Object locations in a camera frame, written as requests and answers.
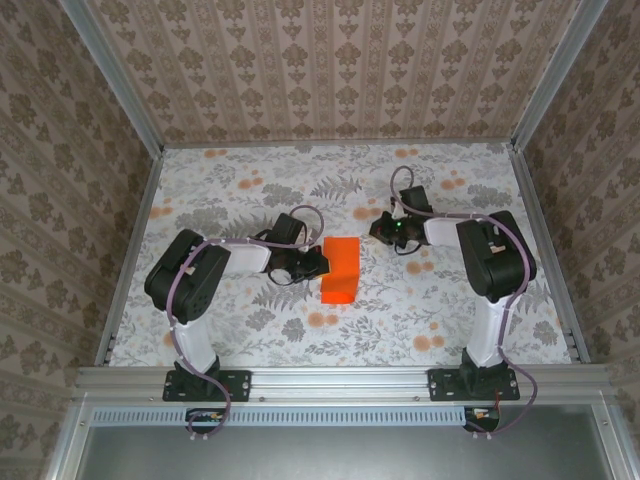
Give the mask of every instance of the floral patterned surface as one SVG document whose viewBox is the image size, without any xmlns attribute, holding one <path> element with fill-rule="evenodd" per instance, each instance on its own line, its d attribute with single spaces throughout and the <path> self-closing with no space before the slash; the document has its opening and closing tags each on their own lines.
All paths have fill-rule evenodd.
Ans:
<svg viewBox="0 0 640 480">
<path fill-rule="evenodd" d="M 181 229 L 206 237 L 255 234 L 302 203 L 322 210 L 326 235 L 360 237 L 356 301 L 322 305 L 319 280 L 278 287 L 265 275 L 227 275 L 205 314 L 223 364 L 458 363 L 475 311 L 460 253 L 423 247 L 399 257 L 365 233 L 388 208 L 389 177 L 403 164 L 414 169 L 436 211 L 509 209 L 536 252 L 504 145 L 169 150 L 111 365 L 173 362 L 167 319 L 143 283 Z M 300 218 L 317 225 L 312 212 L 300 212 Z M 569 362 L 542 271 L 517 307 L 506 351 L 521 363 Z"/>
</svg>

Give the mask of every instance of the metal grille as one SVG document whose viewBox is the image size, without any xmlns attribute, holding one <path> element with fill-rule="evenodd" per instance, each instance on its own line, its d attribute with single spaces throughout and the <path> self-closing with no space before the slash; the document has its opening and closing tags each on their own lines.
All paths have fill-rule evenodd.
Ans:
<svg viewBox="0 0 640 480">
<path fill-rule="evenodd" d="M 186 407 L 102 407 L 93 427 L 185 426 Z M 195 426 L 211 425 L 194 422 Z M 228 426 L 445 426 L 464 425 L 463 407 L 239 407 Z"/>
</svg>

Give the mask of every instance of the patterned wallpaper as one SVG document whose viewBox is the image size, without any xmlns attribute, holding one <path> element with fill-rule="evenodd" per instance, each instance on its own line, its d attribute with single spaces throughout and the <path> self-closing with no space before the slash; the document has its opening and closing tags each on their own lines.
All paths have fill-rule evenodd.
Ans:
<svg viewBox="0 0 640 480">
<path fill-rule="evenodd" d="M 89 0 L 170 144 L 509 137 L 578 0 Z"/>
<path fill-rule="evenodd" d="M 55 2 L 0 2 L 0 478 L 38 478 L 93 363 L 150 162 Z"/>
<path fill-rule="evenodd" d="M 609 2 L 525 153 L 590 352 L 640 441 L 640 1 Z"/>
</svg>

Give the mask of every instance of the orange rectangular block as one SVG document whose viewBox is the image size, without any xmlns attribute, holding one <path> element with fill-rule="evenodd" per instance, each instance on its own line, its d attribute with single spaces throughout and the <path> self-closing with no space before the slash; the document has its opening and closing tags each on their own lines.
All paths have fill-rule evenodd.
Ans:
<svg viewBox="0 0 640 480">
<path fill-rule="evenodd" d="M 331 305 L 353 303 L 360 280 L 360 239 L 327 237 L 322 254 L 329 260 L 330 272 L 322 277 L 320 301 Z"/>
</svg>

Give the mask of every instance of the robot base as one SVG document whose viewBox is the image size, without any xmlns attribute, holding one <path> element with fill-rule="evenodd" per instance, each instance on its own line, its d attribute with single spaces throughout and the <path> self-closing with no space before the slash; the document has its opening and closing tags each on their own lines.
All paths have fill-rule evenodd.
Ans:
<svg viewBox="0 0 640 480">
<path fill-rule="evenodd" d="M 167 372 L 162 399 L 165 402 L 224 402 L 224 395 L 210 382 L 196 377 L 178 362 L 175 370 Z M 251 372 L 249 370 L 220 370 L 220 360 L 216 358 L 206 375 L 218 380 L 229 392 L 234 402 L 248 402 L 251 392 Z"/>
<path fill-rule="evenodd" d="M 431 401 L 519 400 L 515 372 L 506 363 L 493 367 L 476 366 L 466 348 L 459 368 L 436 368 L 427 372 Z"/>
</svg>

